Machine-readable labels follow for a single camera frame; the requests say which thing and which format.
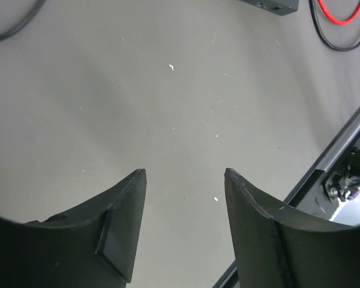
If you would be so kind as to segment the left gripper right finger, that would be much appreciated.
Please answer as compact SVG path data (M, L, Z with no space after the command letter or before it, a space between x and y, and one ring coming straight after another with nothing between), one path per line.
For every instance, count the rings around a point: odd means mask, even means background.
M231 168L224 187L241 287L360 287L360 225L302 212Z

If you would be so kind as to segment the black network switch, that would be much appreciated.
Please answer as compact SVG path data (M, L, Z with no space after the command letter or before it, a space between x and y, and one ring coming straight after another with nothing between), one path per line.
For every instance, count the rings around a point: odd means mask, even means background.
M286 16L298 11L299 0L241 0L270 13Z

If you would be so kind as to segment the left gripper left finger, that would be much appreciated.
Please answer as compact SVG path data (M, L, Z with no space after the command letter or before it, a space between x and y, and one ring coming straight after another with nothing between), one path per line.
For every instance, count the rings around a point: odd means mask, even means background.
M146 172L137 169L46 221L0 217L0 287L125 287L145 196Z

